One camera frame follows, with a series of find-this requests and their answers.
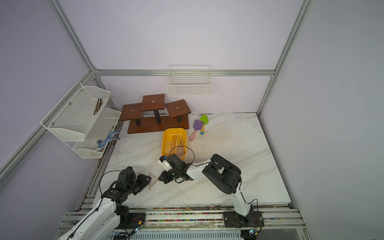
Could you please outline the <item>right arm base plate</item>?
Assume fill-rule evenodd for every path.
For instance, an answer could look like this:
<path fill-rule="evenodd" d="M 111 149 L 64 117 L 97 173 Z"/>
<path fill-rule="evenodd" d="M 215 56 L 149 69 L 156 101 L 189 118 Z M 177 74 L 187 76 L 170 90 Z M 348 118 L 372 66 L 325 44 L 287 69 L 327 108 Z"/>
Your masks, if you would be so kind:
<path fill-rule="evenodd" d="M 264 218 L 259 211 L 250 211 L 244 217 L 236 212 L 224 212 L 224 224 L 226 228 L 250 228 L 250 227 L 264 227 Z"/>

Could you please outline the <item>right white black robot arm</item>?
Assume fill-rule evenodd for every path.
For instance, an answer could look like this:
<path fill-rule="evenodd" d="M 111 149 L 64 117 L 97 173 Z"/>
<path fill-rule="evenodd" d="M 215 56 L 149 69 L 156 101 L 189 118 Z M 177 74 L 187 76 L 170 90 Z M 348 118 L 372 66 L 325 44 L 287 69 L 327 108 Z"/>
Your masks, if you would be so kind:
<path fill-rule="evenodd" d="M 168 184 L 171 181 L 181 179 L 182 182 L 193 181 L 206 177 L 221 192 L 230 196 L 234 205 L 234 211 L 224 214 L 225 226 L 232 228 L 260 226 L 255 220 L 252 204 L 247 203 L 242 191 L 241 170 L 218 154 L 214 154 L 209 160 L 197 165 L 185 163 L 177 155 L 161 156 L 158 163 L 164 167 L 159 181 Z"/>

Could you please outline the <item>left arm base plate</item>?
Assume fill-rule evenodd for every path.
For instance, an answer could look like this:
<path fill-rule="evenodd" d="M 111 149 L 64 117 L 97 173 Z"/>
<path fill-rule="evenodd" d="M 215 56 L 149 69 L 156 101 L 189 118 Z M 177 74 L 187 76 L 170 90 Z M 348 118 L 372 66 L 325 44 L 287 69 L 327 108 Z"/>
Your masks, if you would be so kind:
<path fill-rule="evenodd" d="M 108 217 L 104 223 L 103 227 L 108 227 L 111 230 L 115 229 L 136 229 L 139 226 L 143 225 L 146 219 L 146 213 L 129 213 L 127 215 L 119 216 L 113 213 Z"/>

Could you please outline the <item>white mesh two-tier shelf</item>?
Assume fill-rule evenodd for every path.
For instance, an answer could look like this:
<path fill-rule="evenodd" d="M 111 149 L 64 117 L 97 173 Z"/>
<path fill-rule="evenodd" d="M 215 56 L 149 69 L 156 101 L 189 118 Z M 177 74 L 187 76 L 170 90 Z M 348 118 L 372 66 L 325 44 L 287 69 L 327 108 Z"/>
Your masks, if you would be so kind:
<path fill-rule="evenodd" d="M 98 99 L 103 99 L 94 115 Z M 105 146 L 97 150 L 116 129 L 121 112 L 108 108 L 110 92 L 77 82 L 59 103 L 41 120 L 41 125 L 83 159 L 101 159 Z"/>

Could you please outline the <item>green yellow toy shovel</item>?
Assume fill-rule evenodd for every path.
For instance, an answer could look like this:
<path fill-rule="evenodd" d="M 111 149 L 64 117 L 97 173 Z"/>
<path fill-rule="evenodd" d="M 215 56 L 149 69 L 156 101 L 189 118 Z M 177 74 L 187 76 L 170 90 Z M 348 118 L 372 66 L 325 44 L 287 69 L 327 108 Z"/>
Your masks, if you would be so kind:
<path fill-rule="evenodd" d="M 200 134 L 203 135 L 205 133 L 205 126 L 209 123 L 209 118 L 207 115 L 202 115 L 200 117 L 200 121 L 203 122 L 203 125 L 202 125 L 202 128 L 201 128 L 201 132 Z"/>

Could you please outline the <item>brown wooden stepped stand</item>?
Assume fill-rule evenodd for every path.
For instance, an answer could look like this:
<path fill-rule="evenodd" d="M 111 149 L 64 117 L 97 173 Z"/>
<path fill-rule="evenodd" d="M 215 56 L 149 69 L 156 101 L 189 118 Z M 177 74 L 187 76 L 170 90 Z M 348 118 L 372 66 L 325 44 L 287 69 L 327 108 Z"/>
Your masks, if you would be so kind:
<path fill-rule="evenodd" d="M 140 103 L 124 105 L 121 122 L 129 122 L 128 134 L 162 132 L 167 129 L 189 129 L 191 109 L 187 102 L 166 103 L 164 94 L 143 96 Z"/>

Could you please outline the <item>brass screws bundle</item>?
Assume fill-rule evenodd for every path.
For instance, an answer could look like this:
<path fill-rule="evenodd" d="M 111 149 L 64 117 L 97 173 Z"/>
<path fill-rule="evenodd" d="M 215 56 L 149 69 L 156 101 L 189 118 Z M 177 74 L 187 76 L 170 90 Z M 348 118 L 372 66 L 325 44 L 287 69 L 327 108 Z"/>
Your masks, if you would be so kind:
<path fill-rule="evenodd" d="M 103 99 L 98 99 L 97 104 L 95 106 L 94 115 L 96 115 L 99 112 L 102 104 L 103 104 Z"/>

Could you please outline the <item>pink triangle ruler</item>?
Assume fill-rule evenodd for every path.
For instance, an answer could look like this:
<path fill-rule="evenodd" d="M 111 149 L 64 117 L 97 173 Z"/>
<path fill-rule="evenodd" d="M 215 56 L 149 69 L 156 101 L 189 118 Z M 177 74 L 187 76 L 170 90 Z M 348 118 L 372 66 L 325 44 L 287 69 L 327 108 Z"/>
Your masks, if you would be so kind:
<path fill-rule="evenodd" d="M 181 158 L 186 153 L 184 146 L 178 146 L 175 148 L 175 153 L 179 158 Z"/>
<path fill-rule="evenodd" d="M 149 172 L 149 177 L 151 178 L 149 183 L 149 190 L 151 190 L 151 188 L 153 188 L 153 186 L 158 182 L 158 177 L 152 172 Z"/>

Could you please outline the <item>pink long straight ruler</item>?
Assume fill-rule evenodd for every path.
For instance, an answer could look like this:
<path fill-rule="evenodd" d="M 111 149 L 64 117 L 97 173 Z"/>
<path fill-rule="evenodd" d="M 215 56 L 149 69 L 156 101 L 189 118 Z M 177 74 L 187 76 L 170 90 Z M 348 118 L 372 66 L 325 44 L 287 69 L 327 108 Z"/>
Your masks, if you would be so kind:
<path fill-rule="evenodd" d="M 171 151 L 173 151 L 173 149 L 176 147 L 177 140 L 178 140 L 178 135 L 172 135 L 171 148 L 170 148 Z"/>

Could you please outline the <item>purple pink toy shovel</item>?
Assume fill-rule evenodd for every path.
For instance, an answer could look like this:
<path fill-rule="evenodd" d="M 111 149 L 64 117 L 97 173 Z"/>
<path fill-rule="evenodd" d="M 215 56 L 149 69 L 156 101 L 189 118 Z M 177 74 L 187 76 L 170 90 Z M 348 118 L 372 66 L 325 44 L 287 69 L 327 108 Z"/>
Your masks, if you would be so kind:
<path fill-rule="evenodd" d="M 190 136 L 190 141 L 193 141 L 195 139 L 198 130 L 200 130 L 203 125 L 204 125 L 203 121 L 200 121 L 200 120 L 194 121 L 194 124 L 193 124 L 194 131 L 193 131 L 192 135 Z"/>

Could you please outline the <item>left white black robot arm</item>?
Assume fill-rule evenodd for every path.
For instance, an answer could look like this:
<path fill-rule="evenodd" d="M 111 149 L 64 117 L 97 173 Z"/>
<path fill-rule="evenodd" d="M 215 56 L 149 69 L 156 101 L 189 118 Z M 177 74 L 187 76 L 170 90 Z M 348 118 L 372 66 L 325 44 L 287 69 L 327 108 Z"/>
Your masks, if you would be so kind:
<path fill-rule="evenodd" d="M 123 205 L 130 195 L 136 196 L 151 181 L 150 176 L 136 175 L 132 167 L 118 171 L 118 179 L 101 194 L 96 205 L 60 240 L 103 240 L 112 231 L 123 230 L 128 240 L 143 228 L 146 214 L 130 213 Z"/>

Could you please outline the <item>yellow plastic storage box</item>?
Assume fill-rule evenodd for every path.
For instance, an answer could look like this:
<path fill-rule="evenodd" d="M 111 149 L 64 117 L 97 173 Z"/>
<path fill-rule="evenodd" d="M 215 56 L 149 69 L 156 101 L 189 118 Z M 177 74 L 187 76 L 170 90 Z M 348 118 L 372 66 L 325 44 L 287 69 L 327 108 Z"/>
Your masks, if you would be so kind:
<path fill-rule="evenodd" d="M 187 131 L 182 128 L 171 128 L 164 131 L 162 156 L 176 154 L 181 160 L 187 155 Z"/>

